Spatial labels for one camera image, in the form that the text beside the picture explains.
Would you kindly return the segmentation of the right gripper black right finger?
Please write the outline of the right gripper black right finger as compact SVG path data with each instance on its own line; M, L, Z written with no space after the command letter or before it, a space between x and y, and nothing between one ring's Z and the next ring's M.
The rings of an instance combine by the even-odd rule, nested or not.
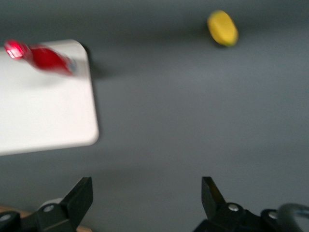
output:
M207 218L196 232L280 232L277 211L265 209L255 215L237 203L226 202L213 179L201 180L201 201Z

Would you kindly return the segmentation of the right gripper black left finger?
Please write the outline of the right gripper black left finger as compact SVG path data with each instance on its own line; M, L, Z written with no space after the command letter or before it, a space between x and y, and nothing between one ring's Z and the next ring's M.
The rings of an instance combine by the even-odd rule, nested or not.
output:
M76 232L93 202L91 177L83 177L59 202L22 218L16 210L0 214L2 232Z

